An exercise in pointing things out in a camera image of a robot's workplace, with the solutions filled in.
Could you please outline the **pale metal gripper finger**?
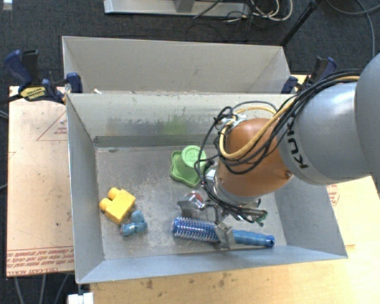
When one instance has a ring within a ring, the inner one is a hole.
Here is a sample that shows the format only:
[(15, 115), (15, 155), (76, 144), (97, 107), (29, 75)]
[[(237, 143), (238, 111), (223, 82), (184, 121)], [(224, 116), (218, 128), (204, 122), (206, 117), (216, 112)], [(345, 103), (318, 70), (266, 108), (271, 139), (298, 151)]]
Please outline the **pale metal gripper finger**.
[(215, 226), (215, 233), (220, 241), (221, 248), (231, 249), (235, 245), (232, 227), (221, 222)]
[(199, 206), (196, 203), (185, 200), (178, 201), (177, 205), (180, 208), (181, 217), (198, 218)]

